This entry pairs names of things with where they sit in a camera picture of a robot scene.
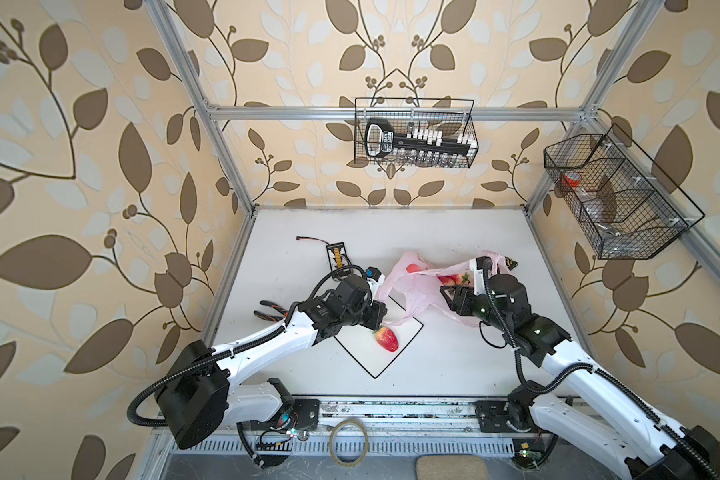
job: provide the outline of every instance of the pink plastic bag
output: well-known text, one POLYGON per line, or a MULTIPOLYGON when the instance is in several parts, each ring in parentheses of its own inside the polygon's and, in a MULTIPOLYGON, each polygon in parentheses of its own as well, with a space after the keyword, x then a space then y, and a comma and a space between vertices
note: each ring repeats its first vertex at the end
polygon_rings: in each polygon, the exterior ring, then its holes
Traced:
MULTIPOLYGON (((482 250, 475 255, 474 258, 480 256, 488 256, 493 261, 494 265, 490 272, 491 275, 509 273, 507 258, 504 255, 499 255, 489 250, 482 250)), ((376 295, 376 300, 381 302, 386 301, 393 288, 397 292, 405 295, 405 317, 402 320, 390 322, 385 320, 384 324, 399 325, 412 316, 416 316, 425 311, 432 305, 453 320, 457 320, 467 326, 478 326, 480 321, 476 317, 460 316, 455 312, 451 312, 451 309, 448 308, 448 304, 440 293, 440 287, 444 284, 444 282, 441 281, 441 277, 451 275, 463 276, 465 273, 468 273, 468 276, 464 278, 464 281, 469 282, 471 280, 469 277, 472 275, 469 269, 469 260, 449 266, 448 268, 434 268, 429 262, 416 254, 416 252, 405 252, 392 268, 392 272, 386 276, 384 283, 379 287, 378 294, 376 295), (411 270, 416 270, 416 267, 412 265, 421 268, 421 270, 411 272, 411 270)))

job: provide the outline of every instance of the floral wallpaper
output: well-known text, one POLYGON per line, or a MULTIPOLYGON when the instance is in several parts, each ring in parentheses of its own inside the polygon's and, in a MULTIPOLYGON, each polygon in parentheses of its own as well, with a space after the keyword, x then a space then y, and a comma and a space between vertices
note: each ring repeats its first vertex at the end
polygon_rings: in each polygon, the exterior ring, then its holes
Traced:
MULTIPOLYGON (((720 246, 720 0, 665 2, 600 113, 701 206, 696 228, 720 246)), ((534 218, 600 361, 720 440, 720 288, 679 242, 652 260, 595 260, 560 196, 534 218)))
POLYGON ((636 0, 168 0, 213 104, 576 107, 636 0))
POLYGON ((524 205, 544 172, 560 122, 477 122, 472 167, 417 168, 354 158, 347 123, 231 120, 227 144, 261 206, 472 207, 524 205))
POLYGON ((132 475, 205 322, 243 218, 174 71, 136 2, 0 2, 0 478, 132 475))

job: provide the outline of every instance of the wire basket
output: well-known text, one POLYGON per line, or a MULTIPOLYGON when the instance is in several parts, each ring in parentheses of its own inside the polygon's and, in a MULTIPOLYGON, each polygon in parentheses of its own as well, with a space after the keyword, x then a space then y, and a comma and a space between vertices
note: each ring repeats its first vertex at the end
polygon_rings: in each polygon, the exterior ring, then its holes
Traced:
POLYGON ((470 168, 480 148, 472 121, 474 101, 409 101, 355 99, 355 159, 400 166, 470 168))
POLYGON ((616 124, 605 135, 580 134, 544 149, 544 168, 602 260, 648 260, 704 217, 699 206, 616 124), (625 153, 645 156, 644 174, 625 153), (676 200, 694 210, 674 207, 676 200))

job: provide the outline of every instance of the white table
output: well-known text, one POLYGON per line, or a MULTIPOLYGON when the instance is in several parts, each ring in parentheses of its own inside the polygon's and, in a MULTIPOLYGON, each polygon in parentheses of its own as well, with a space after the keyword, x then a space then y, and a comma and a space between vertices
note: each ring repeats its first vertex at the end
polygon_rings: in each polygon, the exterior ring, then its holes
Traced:
MULTIPOLYGON (((406 250, 436 266, 493 250, 519 263, 513 274, 525 284, 533 311, 576 338, 519 210, 262 210, 214 342, 232 341, 269 325, 252 314, 266 310, 259 300, 287 308, 307 298, 329 272, 325 245, 296 240, 297 235, 344 242, 355 264, 376 266, 385 274, 406 250)), ((519 385, 509 348, 486 345, 477 329, 432 308, 417 318, 424 328, 377 379, 329 339, 270 365, 246 383, 279 378, 291 394, 316 396, 503 396, 519 385)), ((493 343, 504 343, 497 330, 484 327, 484 332, 493 343)), ((551 380, 525 359, 524 371, 528 379, 551 380)), ((557 392, 569 393, 564 386, 557 392)))

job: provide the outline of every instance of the pliers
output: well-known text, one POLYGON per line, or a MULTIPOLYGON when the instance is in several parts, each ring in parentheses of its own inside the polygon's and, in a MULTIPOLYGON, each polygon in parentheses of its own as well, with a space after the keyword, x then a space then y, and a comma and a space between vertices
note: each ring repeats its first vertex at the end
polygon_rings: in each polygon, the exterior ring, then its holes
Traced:
POLYGON ((259 305, 268 306, 269 308, 273 310, 277 310, 277 312, 282 316, 275 316, 275 315, 269 315, 269 313, 259 312, 258 310, 254 310, 253 314, 259 317, 262 320, 267 320, 268 322, 279 322, 280 320, 286 318, 288 316, 288 310, 282 308, 280 305, 278 305, 275 302, 270 302, 269 300, 262 300, 259 302, 259 305))

